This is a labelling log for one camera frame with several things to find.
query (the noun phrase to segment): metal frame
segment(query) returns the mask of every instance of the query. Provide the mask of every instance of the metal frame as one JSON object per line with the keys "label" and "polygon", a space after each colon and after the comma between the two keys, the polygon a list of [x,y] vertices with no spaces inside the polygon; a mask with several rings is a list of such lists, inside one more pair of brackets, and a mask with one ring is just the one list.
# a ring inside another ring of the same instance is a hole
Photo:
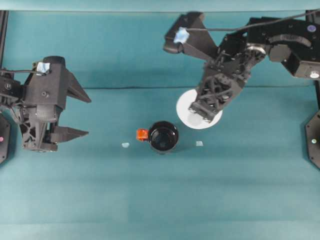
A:
{"label": "metal frame", "polygon": [[[4,58],[8,16],[8,11],[0,11],[0,68],[2,68]],[[10,123],[2,114],[0,114],[0,164],[8,157],[10,132]]]}

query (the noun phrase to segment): black cable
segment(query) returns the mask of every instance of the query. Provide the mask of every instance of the black cable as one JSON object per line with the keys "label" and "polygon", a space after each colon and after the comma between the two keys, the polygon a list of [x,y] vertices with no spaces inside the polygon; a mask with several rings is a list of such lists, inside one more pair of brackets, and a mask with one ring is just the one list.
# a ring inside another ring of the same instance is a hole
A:
{"label": "black cable", "polygon": [[32,71],[32,70],[7,70],[7,69],[0,69],[0,73],[5,73],[5,74],[23,74],[23,73],[28,73],[28,74],[38,74],[41,76],[45,76],[46,74],[40,71]]}
{"label": "black cable", "polygon": [[249,24],[249,25],[245,25],[245,26],[241,26],[241,27],[236,27],[236,28],[187,28],[186,30],[188,32],[191,31],[205,31],[205,32],[238,32],[238,31],[242,31],[242,30],[247,30],[247,29],[251,29],[251,28],[255,28],[255,27],[260,27],[260,26],[266,26],[266,25],[271,25],[271,24],[277,24],[283,21],[287,21],[287,20],[291,20],[291,19],[295,19],[295,18],[300,18],[300,17],[304,17],[304,16],[309,16],[312,15],[314,13],[320,12],[320,8],[313,10],[313,11],[309,11],[309,12],[305,12],[305,13],[301,13],[298,15],[293,15],[293,16],[287,16],[284,18],[280,18],[277,20],[273,20],[273,21],[265,21],[265,22],[259,22],[259,23],[254,23],[254,24]]}

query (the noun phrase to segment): teal backdrop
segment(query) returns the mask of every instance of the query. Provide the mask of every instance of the teal backdrop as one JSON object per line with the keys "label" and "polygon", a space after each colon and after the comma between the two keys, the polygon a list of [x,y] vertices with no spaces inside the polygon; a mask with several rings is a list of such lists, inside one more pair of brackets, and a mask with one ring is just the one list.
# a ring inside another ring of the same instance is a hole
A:
{"label": "teal backdrop", "polygon": [[[162,50],[183,11],[205,9],[206,26],[236,27],[316,5],[2,0],[13,10],[3,66],[30,69],[64,56],[92,103],[68,99],[60,125],[90,133],[58,152],[23,150],[11,121],[10,157],[0,165],[0,240],[318,240],[320,171],[304,133],[318,110],[313,82],[265,59],[217,125],[193,130],[179,121],[176,102],[201,79],[203,61]],[[219,43],[223,35],[212,37]],[[166,155],[135,139],[138,128],[160,120],[180,133]]]}

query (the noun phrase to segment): white plate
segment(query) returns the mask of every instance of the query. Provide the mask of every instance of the white plate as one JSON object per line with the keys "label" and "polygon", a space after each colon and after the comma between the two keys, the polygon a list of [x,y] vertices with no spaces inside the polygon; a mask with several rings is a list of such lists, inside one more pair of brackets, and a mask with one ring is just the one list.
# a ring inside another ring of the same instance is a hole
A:
{"label": "white plate", "polygon": [[194,114],[189,111],[191,103],[196,100],[197,92],[191,89],[182,94],[176,103],[176,113],[180,120],[192,129],[207,129],[219,122],[222,116],[222,110],[214,117],[212,122],[204,121],[203,117],[199,114]]}

